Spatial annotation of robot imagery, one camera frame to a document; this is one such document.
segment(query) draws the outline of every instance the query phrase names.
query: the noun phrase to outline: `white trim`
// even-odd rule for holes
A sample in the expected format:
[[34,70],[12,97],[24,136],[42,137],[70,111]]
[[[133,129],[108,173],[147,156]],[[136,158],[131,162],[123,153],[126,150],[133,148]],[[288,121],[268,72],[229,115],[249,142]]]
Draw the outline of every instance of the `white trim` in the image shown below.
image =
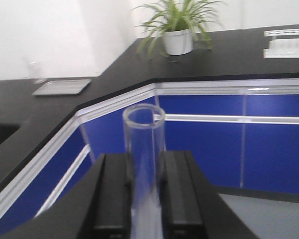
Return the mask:
[[[259,87],[266,89],[250,90]],[[156,93],[158,95],[292,95],[299,94],[299,79],[166,82],[156,84]]]
[[166,114],[166,121],[299,124],[299,117],[216,116]]
[[0,192],[0,219],[79,126],[75,117]]
[[[88,135],[86,133],[86,130],[84,128],[84,125],[82,123],[80,123],[79,128],[80,128],[80,131],[81,131],[81,134],[82,134],[82,137],[83,137],[83,140],[84,140],[85,144],[91,145],[89,137],[88,137]],[[92,149],[90,149],[89,154],[90,154],[91,163],[92,164],[95,163],[96,162],[96,158],[95,158],[95,155],[94,155],[94,152],[93,152]]]
[[79,110],[76,116],[82,123],[107,115],[116,110],[130,106],[155,95],[155,84],[149,84],[139,89],[113,97],[95,105]]
[[68,168],[66,173],[63,175],[59,183],[56,185],[56,187],[53,189],[49,197],[45,200],[39,211],[34,217],[39,216],[41,213],[43,213],[45,210],[48,210],[58,199],[60,194],[62,193],[65,186],[68,184],[70,179],[73,177],[76,170],[79,168],[83,160],[85,159],[86,155],[90,152],[91,148],[87,144],[84,146],[84,148],[81,150],[79,155],[76,157],[76,159],[73,161],[71,166]]

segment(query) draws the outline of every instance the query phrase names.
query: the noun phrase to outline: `clear glass cylinder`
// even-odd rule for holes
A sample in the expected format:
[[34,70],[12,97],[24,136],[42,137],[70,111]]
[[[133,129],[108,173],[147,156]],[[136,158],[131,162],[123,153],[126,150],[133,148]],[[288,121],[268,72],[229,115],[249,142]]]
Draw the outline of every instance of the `clear glass cylinder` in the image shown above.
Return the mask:
[[131,239],[160,239],[159,155],[165,149],[165,112],[158,106],[138,104],[126,108],[123,119],[133,194]]
[[40,84],[46,81],[40,62],[30,62],[28,68],[33,83]]

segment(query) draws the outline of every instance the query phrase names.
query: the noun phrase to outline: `cabinet drawer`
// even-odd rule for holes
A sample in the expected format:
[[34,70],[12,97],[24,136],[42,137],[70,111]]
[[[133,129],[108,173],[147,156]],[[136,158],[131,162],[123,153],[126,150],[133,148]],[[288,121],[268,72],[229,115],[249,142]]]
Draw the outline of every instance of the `cabinet drawer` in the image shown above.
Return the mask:
[[[136,104],[155,104],[154,97]],[[83,124],[92,151],[97,158],[100,153],[125,152],[123,111],[125,108],[111,112]]]
[[0,235],[36,215],[84,145],[82,134],[76,129],[0,219]]
[[299,95],[247,96],[248,116],[299,117]]
[[159,96],[167,114],[237,115],[243,113],[242,95]]
[[191,150],[214,185],[239,187],[242,124],[166,122],[167,150]]
[[85,175],[85,173],[92,167],[93,161],[90,155],[86,155],[83,162],[80,164],[78,169],[75,171],[73,176],[71,177],[70,181],[66,184],[65,188],[63,189],[62,193],[58,197],[58,200],[63,197],[74,185],[80,181],[80,179]]
[[244,187],[299,194],[299,125],[246,125]]

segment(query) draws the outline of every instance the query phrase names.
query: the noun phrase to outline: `white flower pot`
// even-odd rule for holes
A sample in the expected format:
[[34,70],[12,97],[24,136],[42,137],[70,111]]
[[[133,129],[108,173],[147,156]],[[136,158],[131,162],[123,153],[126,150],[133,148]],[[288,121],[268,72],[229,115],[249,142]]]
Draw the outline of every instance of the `white flower pot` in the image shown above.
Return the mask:
[[193,50],[193,41],[189,29],[165,32],[163,43],[166,53],[169,55],[182,55]]

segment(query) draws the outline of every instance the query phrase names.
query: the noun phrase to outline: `black holder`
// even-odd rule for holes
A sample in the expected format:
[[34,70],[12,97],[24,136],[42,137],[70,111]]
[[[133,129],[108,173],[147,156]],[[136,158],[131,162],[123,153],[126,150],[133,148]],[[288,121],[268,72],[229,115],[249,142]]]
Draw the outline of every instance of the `black holder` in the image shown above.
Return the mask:
[[[189,151],[167,151],[161,181],[164,239],[257,239],[221,199]],[[101,154],[49,210],[1,239],[129,239],[126,154]]]

